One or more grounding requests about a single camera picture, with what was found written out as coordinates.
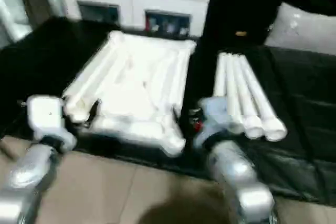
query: drawer front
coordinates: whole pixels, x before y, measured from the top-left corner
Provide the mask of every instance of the drawer front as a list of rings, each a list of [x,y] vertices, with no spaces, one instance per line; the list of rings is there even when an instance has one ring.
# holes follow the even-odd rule
[[[132,26],[132,0],[65,0],[69,18],[81,19],[78,3],[115,6],[118,8],[119,22],[122,26]]]
[[[146,11],[163,11],[165,13],[189,15],[189,34],[201,36],[207,5],[207,1],[196,0],[133,0],[133,26],[144,29]]]

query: black leather surface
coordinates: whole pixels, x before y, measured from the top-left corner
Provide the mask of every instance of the black leather surface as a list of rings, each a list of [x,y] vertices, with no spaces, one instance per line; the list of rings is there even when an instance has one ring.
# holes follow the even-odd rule
[[[112,28],[53,19],[1,51],[3,133],[30,137],[25,109],[17,101],[31,94],[61,95]],[[236,139],[256,164],[261,178],[277,195],[336,206],[336,58],[266,47],[225,50],[247,56],[289,130],[288,136],[277,143],[249,141],[243,136]],[[212,94],[216,55],[202,45],[190,59],[181,118],[188,145],[182,156],[171,159],[160,150],[94,136],[79,136],[77,150],[206,178],[202,157],[190,147],[194,132],[188,125],[188,110],[199,98]]]

